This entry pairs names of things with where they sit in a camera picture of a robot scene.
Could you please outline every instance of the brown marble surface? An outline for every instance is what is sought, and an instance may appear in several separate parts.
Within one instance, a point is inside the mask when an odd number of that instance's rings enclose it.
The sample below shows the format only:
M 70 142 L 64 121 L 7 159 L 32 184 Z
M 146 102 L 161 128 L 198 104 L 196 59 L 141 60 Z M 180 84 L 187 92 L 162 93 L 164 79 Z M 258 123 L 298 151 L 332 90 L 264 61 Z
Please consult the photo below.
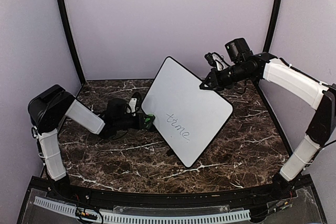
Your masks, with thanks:
M 78 99 L 95 112 L 111 98 L 138 91 L 143 96 L 151 80 L 89 81 Z M 243 83 L 222 95 L 234 114 L 218 137 L 191 168 L 175 155 L 158 133 L 130 130 L 117 140 L 102 140 L 67 120 L 59 134 L 62 158 L 71 183 L 131 193 L 204 193 L 271 183 L 288 158 L 285 146 L 256 89 Z

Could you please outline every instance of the white board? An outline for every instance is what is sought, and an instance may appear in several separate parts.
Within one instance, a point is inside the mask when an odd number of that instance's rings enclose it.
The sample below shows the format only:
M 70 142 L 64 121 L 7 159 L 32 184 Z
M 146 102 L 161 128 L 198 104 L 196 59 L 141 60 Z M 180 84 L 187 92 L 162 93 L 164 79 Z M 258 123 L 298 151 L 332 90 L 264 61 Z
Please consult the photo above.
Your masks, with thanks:
M 191 167 L 230 118 L 232 105 L 167 57 L 142 102 L 146 114 L 186 167 Z

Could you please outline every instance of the white wall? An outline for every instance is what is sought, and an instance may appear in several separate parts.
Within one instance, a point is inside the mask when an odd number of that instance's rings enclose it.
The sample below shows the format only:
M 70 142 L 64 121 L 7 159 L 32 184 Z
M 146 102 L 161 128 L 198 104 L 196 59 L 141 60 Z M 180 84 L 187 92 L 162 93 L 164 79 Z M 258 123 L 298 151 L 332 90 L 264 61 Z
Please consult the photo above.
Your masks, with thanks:
M 173 56 L 205 77 L 209 51 L 245 37 L 262 50 L 273 0 L 66 0 L 88 80 L 153 78 Z
M 29 101 L 58 83 L 80 83 L 56 0 L 0 0 L 0 223 L 16 223 L 42 163 L 30 134 Z
M 336 82 L 336 0 L 282 0 L 271 53 L 330 84 Z M 271 83 L 261 87 L 292 148 L 304 136 L 314 110 Z M 336 223 L 336 144 L 322 151 L 308 172 L 328 223 Z

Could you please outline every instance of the black pole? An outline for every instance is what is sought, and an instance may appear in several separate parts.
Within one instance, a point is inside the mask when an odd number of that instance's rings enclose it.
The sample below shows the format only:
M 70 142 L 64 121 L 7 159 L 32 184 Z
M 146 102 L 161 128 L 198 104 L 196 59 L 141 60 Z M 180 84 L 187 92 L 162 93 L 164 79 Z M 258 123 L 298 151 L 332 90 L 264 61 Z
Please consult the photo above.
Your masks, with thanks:
M 269 21 L 269 26 L 268 26 L 268 31 L 267 31 L 267 36 L 266 36 L 263 52 L 269 52 L 269 49 L 271 47 L 272 39 L 273 39 L 274 31 L 275 31 L 275 26 L 277 23 L 278 14 L 280 10 L 280 3 L 281 3 L 281 0 L 274 0 L 273 2 L 273 9 L 272 9 L 272 14 L 271 14 L 271 19 Z
M 59 8 L 59 13 L 61 15 L 62 23 L 63 23 L 64 33 L 65 33 L 65 36 L 67 38 L 70 54 L 71 54 L 72 60 L 74 62 L 73 64 L 75 65 L 75 69 L 76 69 L 79 81 L 83 85 L 86 82 L 86 80 L 85 80 L 85 77 L 84 77 L 82 67 L 80 65 L 80 61 L 79 61 L 78 54 L 77 54 L 76 47 L 75 47 L 75 43 L 74 43 L 74 38 L 72 37 L 72 32 L 71 32 L 71 29 L 70 29 L 67 10 L 65 8 L 65 2 L 64 2 L 64 0 L 57 0 L 57 3 L 58 3 L 58 8 Z

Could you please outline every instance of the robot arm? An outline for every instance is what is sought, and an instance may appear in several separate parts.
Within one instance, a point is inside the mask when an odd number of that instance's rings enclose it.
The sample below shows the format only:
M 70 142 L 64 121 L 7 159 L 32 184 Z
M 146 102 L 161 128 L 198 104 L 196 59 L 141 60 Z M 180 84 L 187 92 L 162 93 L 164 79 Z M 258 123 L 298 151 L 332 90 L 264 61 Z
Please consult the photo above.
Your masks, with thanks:
M 113 99 L 100 118 L 59 85 L 32 99 L 28 105 L 32 134 L 38 140 L 40 157 L 44 159 L 49 176 L 54 181 L 66 176 L 57 139 L 57 129 L 64 116 L 101 138 L 109 138 L 118 130 L 141 130 L 151 126 L 154 117 L 136 113 L 136 104 L 136 97 L 131 99 L 129 105 L 122 99 Z
M 227 43 L 225 48 L 235 64 L 223 70 L 213 68 L 200 85 L 201 89 L 223 90 L 240 80 L 258 82 L 265 79 L 297 95 L 316 110 L 302 142 L 273 177 L 273 196 L 279 198 L 325 145 L 335 129 L 336 85 L 329 86 L 318 81 L 269 53 L 253 55 L 243 38 Z

